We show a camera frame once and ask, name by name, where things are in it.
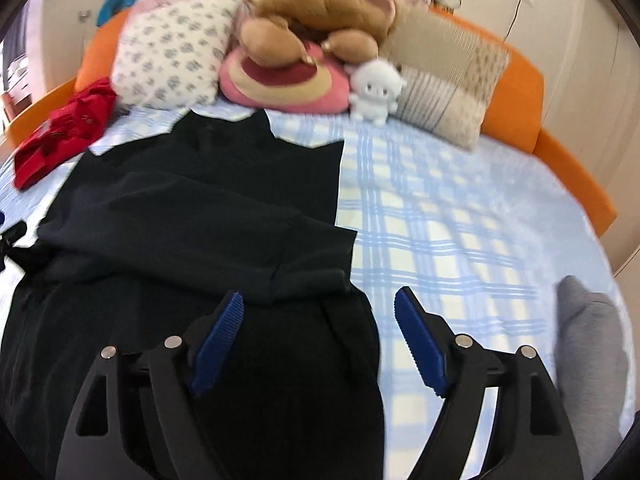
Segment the silver screw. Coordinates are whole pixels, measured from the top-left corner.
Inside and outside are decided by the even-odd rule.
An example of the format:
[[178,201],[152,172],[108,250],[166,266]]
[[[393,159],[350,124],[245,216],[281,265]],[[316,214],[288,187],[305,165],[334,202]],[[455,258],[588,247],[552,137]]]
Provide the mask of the silver screw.
[[182,344],[182,338],[179,335],[171,335],[164,340],[165,348],[178,348]]
[[533,359],[536,355],[538,355],[538,352],[536,352],[536,349],[533,348],[533,346],[529,346],[529,345],[524,345],[520,351],[522,352],[522,355],[524,355],[524,357],[526,357],[527,359]]
[[116,355],[118,349],[115,346],[105,346],[100,352],[100,357],[103,359],[111,359],[114,355]]
[[474,343],[467,334],[458,334],[456,336],[456,345],[462,346],[462,348],[469,348]]

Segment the red cloth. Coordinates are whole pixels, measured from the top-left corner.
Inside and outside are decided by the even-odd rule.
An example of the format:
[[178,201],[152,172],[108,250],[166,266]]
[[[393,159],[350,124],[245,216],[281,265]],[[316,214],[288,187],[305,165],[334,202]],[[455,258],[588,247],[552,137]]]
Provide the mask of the red cloth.
[[52,112],[49,126],[36,130],[15,152],[15,187],[27,189],[100,139],[115,101],[110,80],[103,77]]

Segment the white plush toy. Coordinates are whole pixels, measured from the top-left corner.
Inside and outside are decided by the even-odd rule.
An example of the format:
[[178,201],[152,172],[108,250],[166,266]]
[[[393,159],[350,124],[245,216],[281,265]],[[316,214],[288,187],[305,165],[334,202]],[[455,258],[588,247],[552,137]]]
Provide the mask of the white plush toy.
[[389,112],[398,110],[398,98],[406,81],[383,59],[348,68],[347,72],[351,74],[351,119],[384,125]]

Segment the blue gripper pad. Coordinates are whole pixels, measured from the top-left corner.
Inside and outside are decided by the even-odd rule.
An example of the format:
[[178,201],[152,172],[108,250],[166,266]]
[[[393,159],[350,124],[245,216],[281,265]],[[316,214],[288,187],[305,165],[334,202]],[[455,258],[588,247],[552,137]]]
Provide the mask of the blue gripper pad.
[[194,373],[189,388],[196,397],[203,395],[218,380],[244,317],[244,302],[238,292],[233,293],[221,308],[222,313],[193,360]]
[[422,320],[412,298],[402,289],[396,293],[394,309],[396,321],[409,345],[422,381],[426,386],[433,388],[436,395],[444,397],[449,389],[444,355]]

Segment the brown teddy bear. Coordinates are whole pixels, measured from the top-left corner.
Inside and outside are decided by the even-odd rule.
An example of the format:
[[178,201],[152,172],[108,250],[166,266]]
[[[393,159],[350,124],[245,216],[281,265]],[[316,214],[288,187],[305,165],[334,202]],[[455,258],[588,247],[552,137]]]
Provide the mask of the brown teddy bear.
[[367,0],[257,0],[254,16],[239,39],[248,57],[266,68],[313,62],[301,40],[321,43],[343,62],[367,62],[391,26],[384,10]]

